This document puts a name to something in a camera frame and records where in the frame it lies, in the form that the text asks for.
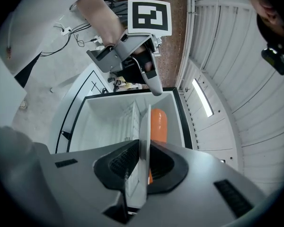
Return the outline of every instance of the orange object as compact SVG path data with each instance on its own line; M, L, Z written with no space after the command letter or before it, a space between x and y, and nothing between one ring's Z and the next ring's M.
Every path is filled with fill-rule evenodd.
M167 116L161 109L155 108L151 110L151 140L167 142ZM149 183L153 182L151 169L149 175Z

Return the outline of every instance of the rectangular light fixture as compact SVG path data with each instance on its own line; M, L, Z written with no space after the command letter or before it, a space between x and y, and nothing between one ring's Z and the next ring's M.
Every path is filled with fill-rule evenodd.
M202 88L200 87L200 84L198 83L198 81L196 79L193 80L193 85L195 87L195 90L203 104L203 107L205 109L205 112L206 112L206 115L207 117L210 117L213 115L213 109L212 107L210 106L208 100L207 100L207 97L204 93L204 91L202 90Z

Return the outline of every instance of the metal bracket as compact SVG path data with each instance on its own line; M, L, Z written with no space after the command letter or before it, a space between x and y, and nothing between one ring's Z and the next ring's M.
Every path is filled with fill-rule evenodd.
M72 134L65 132L65 131L61 131L61 134L68 140L71 140Z

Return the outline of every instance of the power outlet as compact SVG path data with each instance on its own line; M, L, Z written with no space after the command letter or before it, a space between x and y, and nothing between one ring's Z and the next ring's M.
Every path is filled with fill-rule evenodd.
M65 35L67 35L69 32L71 32L71 27L65 28L64 32L61 31L61 35L65 36Z

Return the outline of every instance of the black vent slot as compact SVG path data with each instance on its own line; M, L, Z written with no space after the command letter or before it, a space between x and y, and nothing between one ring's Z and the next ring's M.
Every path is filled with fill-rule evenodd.
M55 164L57 168L60 168L60 167L68 166L71 164L75 164L77 162L78 161L76 159L70 159L70 160L65 160L65 161L58 161L58 162L55 162Z
M150 169L153 180L157 180L165 176L174 168L174 165L175 162L170 156L158 148L151 146Z
M117 174L120 178L130 176L139 161L139 144L136 144L109 163L110 170Z
M243 216L253 208L253 206L228 180L215 182L213 184L237 218Z

